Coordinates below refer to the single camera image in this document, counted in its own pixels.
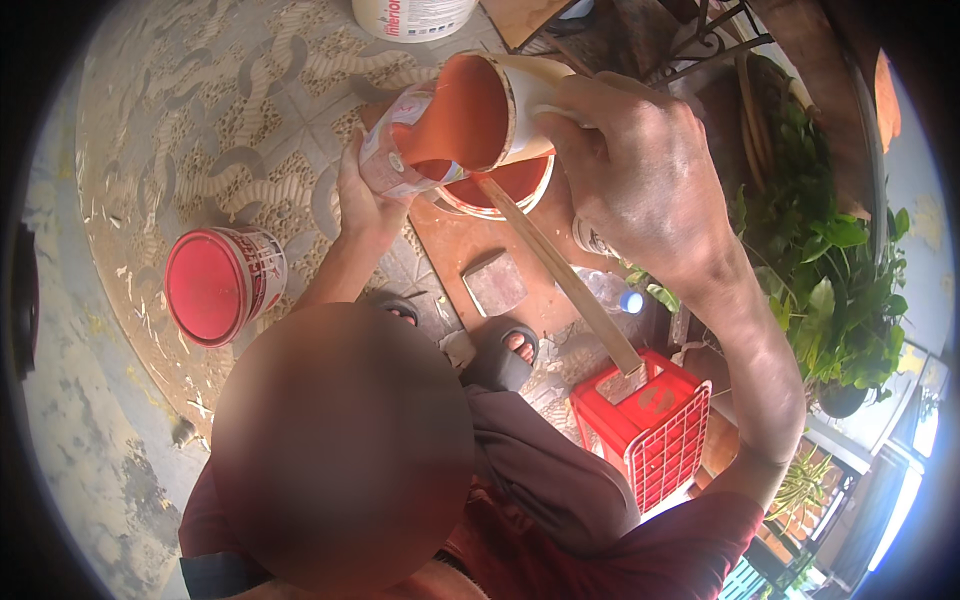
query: wooden stirring stick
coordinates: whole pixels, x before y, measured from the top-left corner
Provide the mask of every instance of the wooden stirring stick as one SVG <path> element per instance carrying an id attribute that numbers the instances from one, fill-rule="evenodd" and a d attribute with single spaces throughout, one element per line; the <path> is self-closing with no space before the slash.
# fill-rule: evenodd
<path id="1" fill-rule="evenodd" d="M 560 288 L 573 302 L 593 333 L 600 338 L 614 364 L 624 375 L 631 375 L 643 365 L 642 359 L 634 347 L 617 328 L 610 314 L 600 305 L 597 298 L 590 292 L 586 284 L 577 277 L 566 260 L 560 256 L 553 244 L 537 229 L 527 215 L 523 214 L 516 203 L 507 195 L 503 188 L 485 173 L 474 173 L 470 176 L 477 187 L 490 199 L 493 206 L 500 211 L 503 217 L 534 251 L 546 270 L 557 280 Z"/>

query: red bucket lid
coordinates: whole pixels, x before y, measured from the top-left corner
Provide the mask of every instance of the red bucket lid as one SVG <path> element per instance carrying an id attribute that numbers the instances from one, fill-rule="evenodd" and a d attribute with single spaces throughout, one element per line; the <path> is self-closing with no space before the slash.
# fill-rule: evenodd
<path id="1" fill-rule="evenodd" d="M 243 326 L 240 262 L 210 229 L 185 233 L 167 258 L 163 288 L 180 330 L 207 348 L 229 343 Z"/>

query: slipper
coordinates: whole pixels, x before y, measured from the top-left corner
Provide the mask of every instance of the slipper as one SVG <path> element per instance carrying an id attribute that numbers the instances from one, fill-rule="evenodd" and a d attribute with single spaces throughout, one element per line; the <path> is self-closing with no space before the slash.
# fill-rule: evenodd
<path id="1" fill-rule="evenodd" d="M 417 307 L 399 294 L 379 289 L 370 292 L 360 301 L 373 308 L 395 310 L 400 313 L 400 317 L 410 317 L 413 319 L 414 326 L 420 325 L 420 313 L 417 312 Z"/>
<path id="2" fill-rule="evenodd" d="M 485 326 L 476 358 L 460 374 L 464 387 L 477 384 L 491 392 L 520 391 L 534 368 L 503 343 L 513 333 L 523 334 L 524 343 L 534 348 L 532 362 L 537 361 L 540 339 L 533 329 L 510 317 L 493 317 Z"/>

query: hand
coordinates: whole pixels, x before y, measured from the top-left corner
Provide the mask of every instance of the hand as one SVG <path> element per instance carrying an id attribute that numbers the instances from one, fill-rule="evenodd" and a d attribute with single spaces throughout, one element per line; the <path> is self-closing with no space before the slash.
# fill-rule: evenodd
<path id="1" fill-rule="evenodd" d="M 741 261 L 704 126 L 685 103 L 605 72 L 564 78 L 556 104 L 599 129 L 556 113 L 537 118 L 564 164 L 577 214 L 624 257 L 682 300 Z"/>
<path id="2" fill-rule="evenodd" d="M 382 198 L 371 192 L 360 179 L 357 157 L 363 134 L 353 131 L 353 137 L 340 158 L 337 190 L 340 193 L 340 236 L 345 242 L 359 243 L 384 254 L 403 228 L 410 198 Z"/>

